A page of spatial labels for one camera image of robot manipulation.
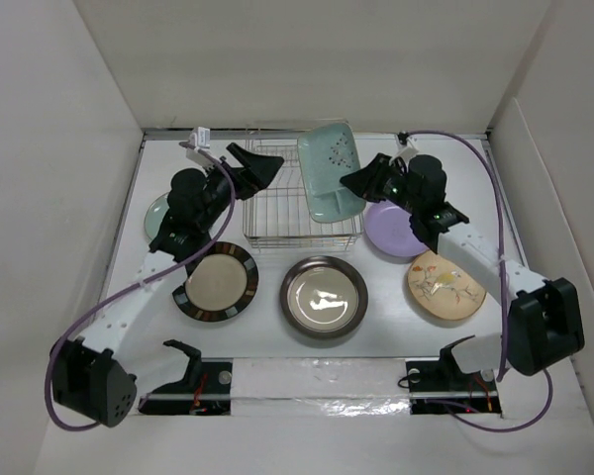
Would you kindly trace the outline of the purple round plate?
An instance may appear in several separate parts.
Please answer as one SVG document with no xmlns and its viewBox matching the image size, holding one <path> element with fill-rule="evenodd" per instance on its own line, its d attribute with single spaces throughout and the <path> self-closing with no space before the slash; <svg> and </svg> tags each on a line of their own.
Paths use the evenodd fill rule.
<svg viewBox="0 0 594 475">
<path fill-rule="evenodd" d="M 415 257 L 428 248 L 413 234 L 411 215 L 389 201 L 372 204 L 364 217 L 364 232 L 382 252 L 402 258 Z"/>
</svg>

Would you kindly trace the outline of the rectangular light green plate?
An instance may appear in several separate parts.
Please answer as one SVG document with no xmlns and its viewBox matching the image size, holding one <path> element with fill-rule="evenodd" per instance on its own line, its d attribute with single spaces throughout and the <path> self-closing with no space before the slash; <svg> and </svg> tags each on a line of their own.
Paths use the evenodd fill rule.
<svg viewBox="0 0 594 475">
<path fill-rule="evenodd" d="M 341 183 L 360 170 L 351 127 L 336 122 L 312 129 L 297 140 L 302 182 L 312 220 L 331 224 L 360 215 L 365 202 Z"/>
</svg>

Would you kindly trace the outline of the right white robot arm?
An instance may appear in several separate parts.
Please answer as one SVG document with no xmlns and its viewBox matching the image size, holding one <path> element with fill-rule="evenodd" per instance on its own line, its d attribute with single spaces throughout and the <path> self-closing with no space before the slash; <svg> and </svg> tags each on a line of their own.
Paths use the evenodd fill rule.
<svg viewBox="0 0 594 475">
<path fill-rule="evenodd" d="M 446 200 L 446 173 L 435 157 L 420 154 L 405 167 L 379 153 L 341 178 L 355 196 L 389 201 L 410 215 L 414 236 L 458 266 L 502 307 L 501 330 L 450 345 L 438 377 L 459 389 L 473 373 L 510 368 L 533 376 L 585 346 L 578 292 L 565 278 L 547 279 L 505 256 Z"/>
</svg>

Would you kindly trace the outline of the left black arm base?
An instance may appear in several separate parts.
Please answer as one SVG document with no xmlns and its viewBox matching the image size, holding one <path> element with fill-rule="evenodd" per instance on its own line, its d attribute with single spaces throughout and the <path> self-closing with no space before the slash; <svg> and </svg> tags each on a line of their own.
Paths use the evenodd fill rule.
<svg viewBox="0 0 594 475">
<path fill-rule="evenodd" d="M 143 395 L 138 412 L 145 416 L 228 416 L 231 413 L 233 361 L 202 360 L 199 370 Z"/>
</svg>

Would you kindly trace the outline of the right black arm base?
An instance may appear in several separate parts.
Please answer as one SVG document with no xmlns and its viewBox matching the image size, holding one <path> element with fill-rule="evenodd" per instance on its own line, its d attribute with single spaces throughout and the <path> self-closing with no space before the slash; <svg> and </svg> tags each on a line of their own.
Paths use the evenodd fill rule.
<svg viewBox="0 0 594 475">
<path fill-rule="evenodd" d="M 502 412 L 492 372 L 464 374 L 437 359 L 407 360 L 397 385 L 406 390 L 412 415 L 497 414 Z"/>
</svg>

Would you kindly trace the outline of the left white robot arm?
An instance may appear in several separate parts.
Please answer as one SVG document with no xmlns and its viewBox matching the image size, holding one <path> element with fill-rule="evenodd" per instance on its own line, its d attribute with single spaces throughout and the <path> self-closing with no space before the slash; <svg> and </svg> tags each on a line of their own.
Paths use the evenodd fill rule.
<svg viewBox="0 0 594 475">
<path fill-rule="evenodd" d="M 81 430 L 62 421 L 57 406 L 89 419 L 86 429 L 113 428 L 128 415 L 139 379 L 123 366 L 131 341 L 145 331 L 157 306 L 216 247 L 224 231 L 215 223 L 229 223 L 237 201 L 267 189 L 284 164 L 280 156 L 256 154 L 234 142 L 227 150 L 238 162 L 236 167 L 206 146 L 184 142 L 183 147 L 196 165 L 172 177 L 168 209 L 136 280 L 79 317 L 49 352 L 44 399 L 58 428 Z"/>
</svg>

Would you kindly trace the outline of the round light green plate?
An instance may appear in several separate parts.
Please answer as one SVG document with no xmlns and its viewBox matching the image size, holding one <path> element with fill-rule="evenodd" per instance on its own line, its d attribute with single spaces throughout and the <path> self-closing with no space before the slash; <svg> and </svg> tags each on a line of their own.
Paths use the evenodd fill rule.
<svg viewBox="0 0 594 475">
<path fill-rule="evenodd" d="M 152 241 L 157 236 L 167 211 L 167 193 L 159 196 L 149 205 L 144 218 L 144 231 L 148 241 Z"/>
</svg>

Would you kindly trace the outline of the striped rim beige plate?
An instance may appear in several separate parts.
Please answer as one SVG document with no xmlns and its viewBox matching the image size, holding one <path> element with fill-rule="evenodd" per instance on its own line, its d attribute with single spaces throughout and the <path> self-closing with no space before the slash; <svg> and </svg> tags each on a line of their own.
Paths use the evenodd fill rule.
<svg viewBox="0 0 594 475">
<path fill-rule="evenodd" d="M 248 307 L 258 282 L 254 258 L 235 243 L 218 241 L 172 292 L 172 298 L 188 318 L 220 323 L 235 318 Z"/>
</svg>

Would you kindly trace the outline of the brown rimmed deep plate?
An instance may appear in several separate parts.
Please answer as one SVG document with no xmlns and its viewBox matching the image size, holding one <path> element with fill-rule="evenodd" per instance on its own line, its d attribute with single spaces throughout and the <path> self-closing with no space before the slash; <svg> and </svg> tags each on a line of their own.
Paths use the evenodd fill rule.
<svg viewBox="0 0 594 475">
<path fill-rule="evenodd" d="M 286 272 L 279 302 L 284 320 L 295 332 L 334 340 L 358 329 L 369 296 L 363 277 L 351 264 L 319 255 L 298 261 Z"/>
</svg>

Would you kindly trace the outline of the beige bird pattern plate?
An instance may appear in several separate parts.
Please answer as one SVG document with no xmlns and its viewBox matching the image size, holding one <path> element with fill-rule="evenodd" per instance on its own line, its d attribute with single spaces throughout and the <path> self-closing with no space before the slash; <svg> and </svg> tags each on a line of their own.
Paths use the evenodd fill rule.
<svg viewBox="0 0 594 475">
<path fill-rule="evenodd" d="M 470 275 L 430 250 L 420 254 L 407 271 L 407 287 L 432 316 L 459 322 L 474 315 L 486 291 Z"/>
</svg>

